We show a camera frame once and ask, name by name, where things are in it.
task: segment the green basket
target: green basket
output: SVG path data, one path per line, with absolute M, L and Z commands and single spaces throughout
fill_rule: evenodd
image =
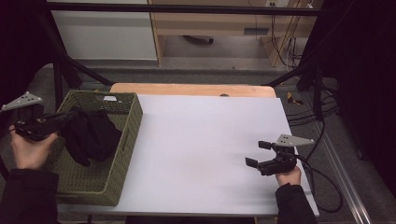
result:
M 105 110 L 122 131 L 117 151 L 105 161 L 91 161 L 89 167 L 76 163 L 59 137 L 44 167 L 59 174 L 58 203 L 115 206 L 128 171 L 143 110 L 135 93 L 70 91 L 59 108 L 69 111 L 79 106 L 85 111 Z

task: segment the white tabletop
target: white tabletop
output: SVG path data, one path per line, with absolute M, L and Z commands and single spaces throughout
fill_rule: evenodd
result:
M 277 214 L 276 178 L 247 167 L 269 161 L 290 128 L 277 98 L 138 95 L 144 115 L 117 206 L 60 204 L 60 212 L 106 215 Z M 303 172 L 302 186 L 318 209 Z

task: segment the human hand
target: human hand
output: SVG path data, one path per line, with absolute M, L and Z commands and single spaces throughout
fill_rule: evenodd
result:
M 301 184 L 301 170 L 297 166 L 294 169 L 287 173 L 276 174 L 276 180 L 280 187 L 291 184 L 291 185 L 300 185 Z
M 25 139 L 15 133 L 15 127 L 9 127 L 11 132 L 11 145 L 14 150 L 15 162 L 18 169 L 40 169 L 50 154 L 50 146 L 58 138 L 56 133 L 50 134 L 46 139 L 35 142 Z

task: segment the plastic crate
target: plastic crate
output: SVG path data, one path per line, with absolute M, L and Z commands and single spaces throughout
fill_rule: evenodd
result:
M 89 167 L 76 163 L 59 137 L 52 146 L 45 170 L 59 174 L 58 203 L 115 206 L 120 200 L 134 143 L 143 117 L 135 93 L 70 91 L 59 108 L 66 112 L 73 106 L 85 111 L 105 110 L 122 131 L 117 151 L 105 161 L 91 161 Z

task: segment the floor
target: floor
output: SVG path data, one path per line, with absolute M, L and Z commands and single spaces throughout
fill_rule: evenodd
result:
M 271 67 L 261 43 L 253 37 L 225 37 L 215 36 L 212 45 L 191 42 L 183 36 L 169 36 L 165 47 L 163 64 L 161 66 L 149 63 L 129 63 L 114 66 L 108 62 L 88 62 L 88 66 L 104 77 L 117 82 L 161 82 L 161 83 L 212 83 L 212 84 L 248 84 L 261 85 L 287 73 L 284 65 Z M 52 70 L 44 68 L 37 73 L 29 90 L 36 95 L 48 97 L 45 107 L 54 111 Z M 97 88 L 98 83 L 89 77 L 81 75 L 86 88 Z M 298 77 L 291 78 L 283 85 L 276 87 L 276 95 L 282 100 L 288 118 L 296 118 L 294 114 L 306 113 L 312 106 L 312 92 L 297 92 L 295 84 Z M 326 85 L 336 86 L 336 81 L 324 79 Z M 294 102 L 288 102 L 288 93 L 291 93 Z M 350 210 L 350 204 L 344 199 L 344 205 L 337 213 L 320 212 L 319 223 L 396 223 L 396 200 L 389 193 L 386 186 L 369 161 L 359 160 L 357 149 L 350 133 L 347 131 L 341 117 L 333 113 L 325 119 L 325 133 L 328 141 L 322 140 L 317 151 L 312 155 L 310 163 L 326 174 L 332 181 L 339 181 L 325 150 L 327 144 L 332 147 L 345 166 L 351 183 L 367 211 L 371 222 L 357 222 L 356 214 Z M 290 125 L 291 132 L 296 136 L 318 139 L 321 123 L 305 125 Z M 12 167 L 13 159 L 9 153 L 9 138 L 0 139 L 2 157 L 7 165 Z M 302 156 L 307 156 L 310 147 L 298 147 Z M 329 182 L 315 175 L 317 190 L 316 201 L 322 207 L 335 208 L 338 195 Z M 62 223 L 81 223 L 87 220 L 86 215 L 60 214 Z M 93 223 L 123 223 L 126 217 L 93 216 Z M 258 223 L 276 223 L 273 217 L 260 217 Z

